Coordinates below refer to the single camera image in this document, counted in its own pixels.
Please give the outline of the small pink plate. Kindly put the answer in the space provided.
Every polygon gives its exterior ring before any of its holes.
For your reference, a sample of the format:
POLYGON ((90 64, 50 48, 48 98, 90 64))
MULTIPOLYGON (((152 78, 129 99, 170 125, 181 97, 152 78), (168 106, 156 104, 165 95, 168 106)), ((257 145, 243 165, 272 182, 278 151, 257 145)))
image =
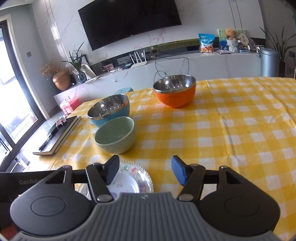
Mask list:
POLYGON ((129 174, 118 172, 111 184, 107 186, 114 200, 121 193, 139 193, 138 183, 129 174))

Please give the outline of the clear glass patterned plate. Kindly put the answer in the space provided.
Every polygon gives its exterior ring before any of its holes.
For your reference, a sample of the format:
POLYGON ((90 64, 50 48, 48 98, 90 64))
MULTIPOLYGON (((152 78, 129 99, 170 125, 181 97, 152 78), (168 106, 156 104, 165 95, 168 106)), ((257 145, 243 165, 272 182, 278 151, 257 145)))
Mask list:
POLYGON ((126 173, 133 177, 138 183, 139 193, 152 193, 154 191, 150 175, 140 165, 134 162, 120 160, 118 172, 126 173))

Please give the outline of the green ceramic bowl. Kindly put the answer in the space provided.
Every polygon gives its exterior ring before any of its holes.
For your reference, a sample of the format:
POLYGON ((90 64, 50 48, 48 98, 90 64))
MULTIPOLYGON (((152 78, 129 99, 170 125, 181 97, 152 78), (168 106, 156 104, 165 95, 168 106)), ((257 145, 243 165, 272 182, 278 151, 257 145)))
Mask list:
POLYGON ((128 151, 135 142, 135 123, 127 116, 114 118, 104 123, 95 133, 96 144, 111 154, 128 151))

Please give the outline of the blue steel bowl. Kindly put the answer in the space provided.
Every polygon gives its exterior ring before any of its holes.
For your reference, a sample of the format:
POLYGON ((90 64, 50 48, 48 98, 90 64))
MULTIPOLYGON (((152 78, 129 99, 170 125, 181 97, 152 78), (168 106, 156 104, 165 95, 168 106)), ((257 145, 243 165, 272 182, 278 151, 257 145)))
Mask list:
POLYGON ((103 98, 93 105, 87 113, 87 117, 98 128, 121 116, 130 116, 130 100, 126 94, 115 94, 103 98))

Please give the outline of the orange steel bowl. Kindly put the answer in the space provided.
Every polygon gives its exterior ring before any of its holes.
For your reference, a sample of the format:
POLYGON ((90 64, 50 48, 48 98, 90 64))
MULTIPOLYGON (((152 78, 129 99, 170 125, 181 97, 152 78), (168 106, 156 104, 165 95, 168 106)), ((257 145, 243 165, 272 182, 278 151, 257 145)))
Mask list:
POLYGON ((183 108, 193 100, 196 78, 191 75, 171 75, 157 80, 153 89, 158 100, 170 108, 183 108))

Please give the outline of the black notebook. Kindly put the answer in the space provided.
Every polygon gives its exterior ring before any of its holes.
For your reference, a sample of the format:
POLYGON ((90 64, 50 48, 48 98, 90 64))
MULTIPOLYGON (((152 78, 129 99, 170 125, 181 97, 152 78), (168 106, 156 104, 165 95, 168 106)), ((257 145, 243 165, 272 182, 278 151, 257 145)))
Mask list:
POLYGON ((56 127, 56 124, 50 129, 47 139, 43 144, 38 148, 37 151, 34 151, 34 155, 52 155, 55 154, 58 149, 61 147, 63 142, 66 140, 68 135, 72 132, 74 127, 79 123, 81 116, 73 116, 67 118, 67 123, 59 128, 56 127))

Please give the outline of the pink storage box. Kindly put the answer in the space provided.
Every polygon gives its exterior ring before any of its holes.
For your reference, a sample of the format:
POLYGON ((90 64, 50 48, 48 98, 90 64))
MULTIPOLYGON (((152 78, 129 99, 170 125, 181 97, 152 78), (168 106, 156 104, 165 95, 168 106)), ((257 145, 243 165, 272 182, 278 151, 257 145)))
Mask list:
POLYGON ((65 115, 67 115, 71 114, 80 104, 81 101, 78 97, 67 97, 64 101, 60 103, 60 109, 65 115))

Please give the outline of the yellow checkered tablecloth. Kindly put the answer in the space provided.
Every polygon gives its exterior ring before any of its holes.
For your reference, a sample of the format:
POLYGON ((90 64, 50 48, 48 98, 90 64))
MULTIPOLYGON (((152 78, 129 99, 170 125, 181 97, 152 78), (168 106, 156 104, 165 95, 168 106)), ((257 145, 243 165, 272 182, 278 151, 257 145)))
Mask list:
POLYGON ((280 206, 275 233, 295 235, 295 80, 233 78, 198 81, 183 109, 162 104, 152 89, 128 94, 135 144, 121 157, 144 167, 154 190, 177 195, 171 157, 216 170, 225 165, 280 206))

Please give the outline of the teal plastic stool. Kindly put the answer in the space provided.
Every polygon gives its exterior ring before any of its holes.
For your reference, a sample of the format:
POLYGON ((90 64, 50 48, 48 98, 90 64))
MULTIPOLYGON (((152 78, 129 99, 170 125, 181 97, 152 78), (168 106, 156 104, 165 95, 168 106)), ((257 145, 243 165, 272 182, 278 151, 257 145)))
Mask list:
POLYGON ((116 91, 115 94, 125 94, 128 92, 133 92, 133 89, 131 87, 125 87, 116 91))

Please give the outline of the white marble tv console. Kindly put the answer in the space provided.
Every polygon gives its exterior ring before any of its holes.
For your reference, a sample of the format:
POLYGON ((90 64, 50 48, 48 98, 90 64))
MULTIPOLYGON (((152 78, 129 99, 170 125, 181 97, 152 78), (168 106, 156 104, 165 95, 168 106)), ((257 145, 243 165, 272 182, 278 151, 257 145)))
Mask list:
POLYGON ((67 97, 81 102, 104 98, 125 87, 134 91, 150 88, 165 75, 189 74, 199 80, 260 76, 260 58, 256 53, 229 55, 193 53, 151 60, 145 66, 106 73, 98 79, 76 84, 54 96, 57 104, 67 97))

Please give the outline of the copper round vase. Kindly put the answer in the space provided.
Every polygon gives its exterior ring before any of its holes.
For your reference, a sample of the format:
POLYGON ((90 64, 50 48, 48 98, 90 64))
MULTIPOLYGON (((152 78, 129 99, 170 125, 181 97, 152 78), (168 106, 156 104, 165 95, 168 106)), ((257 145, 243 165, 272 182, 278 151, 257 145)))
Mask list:
POLYGON ((62 91, 67 90, 71 85, 71 79, 67 70, 60 70, 53 76, 53 83, 62 91))

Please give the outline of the white canvas bag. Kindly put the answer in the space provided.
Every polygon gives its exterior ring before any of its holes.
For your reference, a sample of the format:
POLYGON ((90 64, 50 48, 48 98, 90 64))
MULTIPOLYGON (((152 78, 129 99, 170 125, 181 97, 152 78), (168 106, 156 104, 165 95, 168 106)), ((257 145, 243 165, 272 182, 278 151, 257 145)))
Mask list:
POLYGON ((96 74, 87 64, 81 64, 81 71, 85 73, 87 80, 96 77, 96 74))

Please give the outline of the white wifi router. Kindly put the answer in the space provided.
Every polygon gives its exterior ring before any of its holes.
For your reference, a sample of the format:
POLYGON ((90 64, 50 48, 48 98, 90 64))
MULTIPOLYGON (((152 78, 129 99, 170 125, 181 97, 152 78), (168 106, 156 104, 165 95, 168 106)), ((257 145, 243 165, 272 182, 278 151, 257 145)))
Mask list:
POLYGON ((147 65, 147 57, 144 50, 140 53, 138 51, 134 52, 133 54, 129 53, 129 57, 132 61, 131 68, 147 65))

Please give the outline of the green plant in glass vase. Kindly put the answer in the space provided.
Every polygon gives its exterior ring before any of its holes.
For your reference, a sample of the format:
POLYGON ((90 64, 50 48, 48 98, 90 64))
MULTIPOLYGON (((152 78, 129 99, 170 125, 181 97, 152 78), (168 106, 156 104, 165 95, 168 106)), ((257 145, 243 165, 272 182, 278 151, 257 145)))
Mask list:
POLYGON ((70 60, 63 61, 65 63, 71 64, 77 71, 77 78, 80 83, 85 83, 87 80, 86 74, 81 70, 83 54, 80 54, 79 51, 84 43, 82 43, 77 50, 73 50, 72 53, 69 52, 70 60))

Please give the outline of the blue snack bag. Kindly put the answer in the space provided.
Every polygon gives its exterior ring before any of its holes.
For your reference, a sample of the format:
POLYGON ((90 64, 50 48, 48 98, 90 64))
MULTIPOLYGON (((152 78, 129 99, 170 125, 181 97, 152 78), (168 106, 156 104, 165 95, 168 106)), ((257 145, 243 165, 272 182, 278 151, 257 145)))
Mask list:
POLYGON ((200 51, 202 53, 213 53, 214 40, 215 40, 215 35, 213 34, 199 34, 200 51))

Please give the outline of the teddy bear bouquet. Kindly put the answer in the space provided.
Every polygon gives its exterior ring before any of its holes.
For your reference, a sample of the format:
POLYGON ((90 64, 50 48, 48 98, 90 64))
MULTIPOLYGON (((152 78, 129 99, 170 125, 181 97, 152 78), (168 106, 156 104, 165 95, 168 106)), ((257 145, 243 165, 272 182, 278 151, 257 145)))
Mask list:
POLYGON ((226 29, 226 41, 231 53, 238 53, 238 40, 234 29, 226 29))

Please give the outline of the grey metal trash bin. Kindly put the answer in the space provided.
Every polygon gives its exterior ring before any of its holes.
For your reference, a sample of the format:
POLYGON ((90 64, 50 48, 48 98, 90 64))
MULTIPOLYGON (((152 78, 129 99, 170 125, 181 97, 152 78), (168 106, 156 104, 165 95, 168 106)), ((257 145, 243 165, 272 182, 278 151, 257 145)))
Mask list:
POLYGON ((273 49, 261 48, 259 51, 259 57, 261 59, 261 76, 278 77, 280 65, 279 52, 273 49))

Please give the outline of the green picture card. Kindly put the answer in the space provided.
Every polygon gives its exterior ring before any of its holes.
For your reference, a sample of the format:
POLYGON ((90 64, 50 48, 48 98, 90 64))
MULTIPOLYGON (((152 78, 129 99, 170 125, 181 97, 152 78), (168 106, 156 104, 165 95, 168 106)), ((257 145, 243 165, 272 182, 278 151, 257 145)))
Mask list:
POLYGON ((243 29, 217 29, 219 37, 219 47, 221 50, 228 50, 227 40, 237 40, 238 35, 246 34, 246 30, 243 29))

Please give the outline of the black curved television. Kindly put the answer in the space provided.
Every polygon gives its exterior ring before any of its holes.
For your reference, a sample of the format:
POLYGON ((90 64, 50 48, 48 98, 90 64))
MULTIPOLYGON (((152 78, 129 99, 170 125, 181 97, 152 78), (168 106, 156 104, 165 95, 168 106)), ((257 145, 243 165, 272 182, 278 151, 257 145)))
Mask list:
POLYGON ((130 36, 182 24, 175 1, 93 1, 78 13, 93 51, 130 36))

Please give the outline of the potted plant right corner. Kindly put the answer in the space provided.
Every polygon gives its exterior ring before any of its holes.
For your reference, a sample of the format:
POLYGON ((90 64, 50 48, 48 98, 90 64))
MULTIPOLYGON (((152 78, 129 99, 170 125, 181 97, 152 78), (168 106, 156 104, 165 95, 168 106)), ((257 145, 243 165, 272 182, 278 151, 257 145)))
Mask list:
POLYGON ((285 70, 286 70, 286 63, 285 63, 285 55, 286 53, 295 48, 295 45, 290 45, 289 41, 292 38, 295 38, 296 33, 292 34, 289 37, 284 36, 285 27, 282 28, 281 34, 278 35, 277 33, 272 34, 267 28, 264 30, 260 28, 262 32, 264 32, 267 39, 271 41, 271 49, 276 51, 280 55, 280 62, 279 62, 279 77, 285 77, 285 70))

